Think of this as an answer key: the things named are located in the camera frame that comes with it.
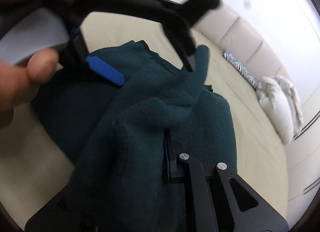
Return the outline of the white wardrobe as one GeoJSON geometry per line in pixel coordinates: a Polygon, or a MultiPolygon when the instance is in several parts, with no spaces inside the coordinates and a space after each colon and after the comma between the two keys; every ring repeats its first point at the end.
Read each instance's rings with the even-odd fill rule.
{"type": "Polygon", "coordinates": [[[319,89],[302,106],[305,125],[285,147],[289,200],[287,222],[292,228],[303,216],[319,189],[319,89]]]}

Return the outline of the cream padded headboard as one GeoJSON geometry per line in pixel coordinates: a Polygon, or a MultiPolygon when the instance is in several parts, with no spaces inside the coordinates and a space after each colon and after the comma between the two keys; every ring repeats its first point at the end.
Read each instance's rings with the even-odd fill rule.
{"type": "Polygon", "coordinates": [[[260,81],[263,76],[290,79],[287,70],[262,36],[235,10],[223,3],[209,11],[195,28],[221,50],[230,51],[260,81]]]}

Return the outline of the zebra print pillow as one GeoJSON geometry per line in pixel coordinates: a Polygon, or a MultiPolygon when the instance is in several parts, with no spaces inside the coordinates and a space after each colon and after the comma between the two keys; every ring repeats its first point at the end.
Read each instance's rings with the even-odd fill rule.
{"type": "Polygon", "coordinates": [[[240,73],[240,75],[253,87],[253,89],[257,89],[258,83],[254,79],[253,74],[244,64],[242,64],[242,62],[240,62],[240,60],[236,58],[236,56],[233,53],[231,53],[228,50],[225,50],[223,52],[223,57],[225,60],[227,60],[227,62],[229,62],[229,64],[231,64],[233,68],[235,68],[238,71],[238,73],[240,73]]]}

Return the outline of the white crumpled duvet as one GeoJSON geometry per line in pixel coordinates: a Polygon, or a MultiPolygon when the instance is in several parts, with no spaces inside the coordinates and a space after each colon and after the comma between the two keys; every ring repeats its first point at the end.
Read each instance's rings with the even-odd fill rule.
{"type": "Polygon", "coordinates": [[[288,145],[300,135],[304,116],[294,83],[284,76],[262,77],[256,94],[282,144],[288,145]]]}

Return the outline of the dark green knitted garment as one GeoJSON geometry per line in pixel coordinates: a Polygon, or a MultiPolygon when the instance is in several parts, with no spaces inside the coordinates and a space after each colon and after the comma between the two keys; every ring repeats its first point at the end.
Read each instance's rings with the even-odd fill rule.
{"type": "Polygon", "coordinates": [[[164,131],[201,162],[236,167],[228,102],[205,86],[209,49],[178,69],[143,41],[94,52],[123,86],[88,66],[59,70],[31,106],[75,165],[40,231],[186,231],[184,186],[165,179],[164,131]]]}

